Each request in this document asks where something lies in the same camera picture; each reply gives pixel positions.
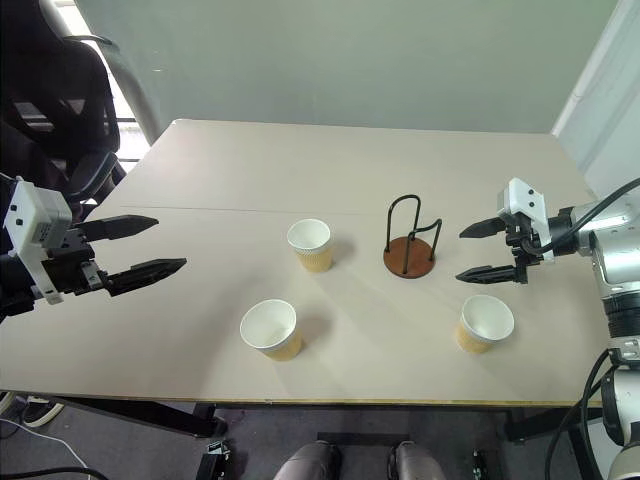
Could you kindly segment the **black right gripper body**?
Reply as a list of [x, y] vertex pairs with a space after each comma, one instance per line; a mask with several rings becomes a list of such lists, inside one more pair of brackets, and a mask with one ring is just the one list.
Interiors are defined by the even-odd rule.
[[527, 284], [529, 266], [539, 265], [543, 256], [541, 254], [531, 254], [522, 246], [522, 242], [528, 243], [531, 248], [541, 246], [539, 235], [531, 226], [531, 220], [523, 214], [515, 215], [515, 220], [506, 226], [506, 245], [510, 247], [515, 260], [516, 283]]

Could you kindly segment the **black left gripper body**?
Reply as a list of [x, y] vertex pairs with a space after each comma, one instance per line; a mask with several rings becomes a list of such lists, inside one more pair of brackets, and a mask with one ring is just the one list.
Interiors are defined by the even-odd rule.
[[76, 296], [102, 290], [107, 273], [95, 261], [95, 252], [80, 228], [66, 232], [59, 247], [48, 248], [42, 264], [56, 289]]

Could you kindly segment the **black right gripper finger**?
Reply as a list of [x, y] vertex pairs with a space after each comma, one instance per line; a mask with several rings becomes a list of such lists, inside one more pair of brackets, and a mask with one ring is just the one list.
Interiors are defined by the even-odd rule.
[[460, 238], [480, 239], [504, 233], [507, 229], [506, 222], [500, 217], [475, 222], [459, 233]]
[[491, 265], [473, 267], [455, 276], [458, 281], [473, 284], [519, 283], [519, 273], [515, 266], [505, 265], [493, 267]]

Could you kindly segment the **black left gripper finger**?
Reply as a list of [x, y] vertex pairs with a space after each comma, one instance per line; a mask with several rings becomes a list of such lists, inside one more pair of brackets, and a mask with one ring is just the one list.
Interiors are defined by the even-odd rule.
[[158, 225], [155, 218], [142, 215], [120, 215], [77, 224], [74, 239], [79, 243], [117, 240], [137, 235]]
[[138, 290], [176, 273], [187, 263], [186, 258], [156, 259], [131, 266], [128, 270], [109, 275], [101, 273], [103, 288], [111, 297]]

